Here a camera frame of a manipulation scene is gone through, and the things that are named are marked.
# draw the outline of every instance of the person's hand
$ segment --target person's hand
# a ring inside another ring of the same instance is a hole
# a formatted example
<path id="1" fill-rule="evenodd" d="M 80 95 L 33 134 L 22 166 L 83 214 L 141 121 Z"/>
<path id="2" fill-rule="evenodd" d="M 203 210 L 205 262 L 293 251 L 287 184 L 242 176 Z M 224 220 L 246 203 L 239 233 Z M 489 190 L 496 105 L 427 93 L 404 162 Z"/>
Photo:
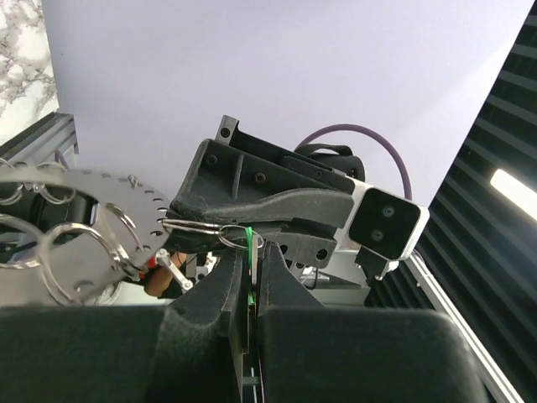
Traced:
<path id="1" fill-rule="evenodd" d="M 177 266 L 178 269 L 186 263 L 187 255 L 182 253 L 176 253 L 171 255 L 171 261 Z M 168 289 L 172 281 L 175 281 L 174 276 L 165 267 L 158 267 L 154 269 L 155 272 L 148 279 L 148 282 L 143 288 L 145 292 L 150 296 L 161 297 L 162 294 Z"/>

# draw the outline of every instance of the marble countertop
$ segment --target marble countertop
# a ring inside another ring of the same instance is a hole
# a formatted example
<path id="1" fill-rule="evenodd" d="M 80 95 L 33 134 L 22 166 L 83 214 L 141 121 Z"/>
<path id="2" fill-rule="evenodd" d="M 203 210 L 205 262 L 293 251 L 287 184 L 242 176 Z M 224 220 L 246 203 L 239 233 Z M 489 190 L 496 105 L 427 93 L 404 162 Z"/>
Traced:
<path id="1" fill-rule="evenodd" d="M 0 0 L 0 144 L 57 108 L 41 0 Z"/>

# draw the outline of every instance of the black slatted ceiling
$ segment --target black slatted ceiling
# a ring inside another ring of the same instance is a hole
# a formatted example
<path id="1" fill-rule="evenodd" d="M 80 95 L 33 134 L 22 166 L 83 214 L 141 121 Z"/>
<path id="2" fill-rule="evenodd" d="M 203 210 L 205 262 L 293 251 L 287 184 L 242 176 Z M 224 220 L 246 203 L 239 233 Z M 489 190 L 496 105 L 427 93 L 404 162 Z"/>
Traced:
<path id="1" fill-rule="evenodd" d="M 526 401 L 537 401 L 537 222 L 490 185 L 502 169 L 537 191 L 537 7 L 430 205 L 418 250 Z M 369 306 L 430 307 L 408 269 Z"/>

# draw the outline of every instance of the camera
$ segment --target camera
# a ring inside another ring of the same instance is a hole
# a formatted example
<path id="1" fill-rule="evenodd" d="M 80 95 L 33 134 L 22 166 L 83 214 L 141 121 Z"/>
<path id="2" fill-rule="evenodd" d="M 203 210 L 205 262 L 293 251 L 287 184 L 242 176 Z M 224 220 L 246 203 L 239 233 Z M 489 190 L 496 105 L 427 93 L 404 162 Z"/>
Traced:
<path id="1" fill-rule="evenodd" d="M 339 249 L 364 247 L 386 260 L 410 256 L 429 211 L 367 183 L 356 181 L 355 207 L 346 226 L 336 233 Z"/>

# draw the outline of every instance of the white backdrop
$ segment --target white backdrop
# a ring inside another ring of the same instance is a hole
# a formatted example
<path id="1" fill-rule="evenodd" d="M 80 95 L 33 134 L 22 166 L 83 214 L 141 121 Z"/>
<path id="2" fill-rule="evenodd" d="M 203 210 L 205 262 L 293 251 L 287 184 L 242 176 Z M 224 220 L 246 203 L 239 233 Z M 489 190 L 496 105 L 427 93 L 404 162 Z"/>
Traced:
<path id="1" fill-rule="evenodd" d="M 60 110 L 81 163 L 172 197 L 222 117 L 286 148 L 357 123 L 402 154 L 429 204 L 532 0 L 44 0 Z M 388 154 L 354 133 L 368 181 L 402 194 Z"/>

